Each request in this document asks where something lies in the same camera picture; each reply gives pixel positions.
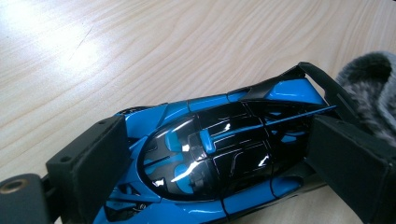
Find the wood grain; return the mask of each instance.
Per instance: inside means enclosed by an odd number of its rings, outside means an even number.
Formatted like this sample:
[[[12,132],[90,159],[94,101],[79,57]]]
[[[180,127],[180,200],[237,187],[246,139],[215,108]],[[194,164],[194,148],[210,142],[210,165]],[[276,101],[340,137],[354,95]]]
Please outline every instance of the wood grain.
[[[299,61],[335,77],[396,52],[396,3],[368,1],[8,1],[0,3],[0,179],[45,161],[133,105],[226,92]],[[235,223],[356,223],[320,189]]]

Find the gray fur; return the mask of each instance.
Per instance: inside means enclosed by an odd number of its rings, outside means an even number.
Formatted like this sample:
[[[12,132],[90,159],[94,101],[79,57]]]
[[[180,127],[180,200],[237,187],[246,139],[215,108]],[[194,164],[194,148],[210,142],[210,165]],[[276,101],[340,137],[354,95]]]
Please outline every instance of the gray fur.
[[[362,123],[396,147],[396,55],[378,51],[361,56],[336,81],[355,101]]]

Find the gray fluffy object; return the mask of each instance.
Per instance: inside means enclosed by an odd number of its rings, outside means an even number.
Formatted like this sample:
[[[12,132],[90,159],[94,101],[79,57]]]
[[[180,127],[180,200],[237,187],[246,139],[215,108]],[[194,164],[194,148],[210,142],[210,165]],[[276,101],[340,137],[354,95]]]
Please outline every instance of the gray fluffy object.
[[[361,56],[336,81],[355,101],[361,122],[396,147],[396,55],[377,51]]]

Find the car windshield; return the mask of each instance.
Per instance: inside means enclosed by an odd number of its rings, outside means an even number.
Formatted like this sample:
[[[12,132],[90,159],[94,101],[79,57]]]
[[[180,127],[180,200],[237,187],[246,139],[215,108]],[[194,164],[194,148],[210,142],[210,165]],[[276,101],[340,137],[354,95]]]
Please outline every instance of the car windshield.
[[[215,197],[217,172],[206,157],[195,115],[173,121],[152,134],[139,161],[142,179],[164,198]]]

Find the car body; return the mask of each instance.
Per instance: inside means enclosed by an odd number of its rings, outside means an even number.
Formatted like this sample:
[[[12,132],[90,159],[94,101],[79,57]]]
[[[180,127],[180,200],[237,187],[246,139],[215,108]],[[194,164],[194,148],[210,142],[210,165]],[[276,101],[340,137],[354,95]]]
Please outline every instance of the car body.
[[[311,119],[337,117],[295,69],[225,94],[125,109],[132,163],[94,223],[224,222],[325,183]]]

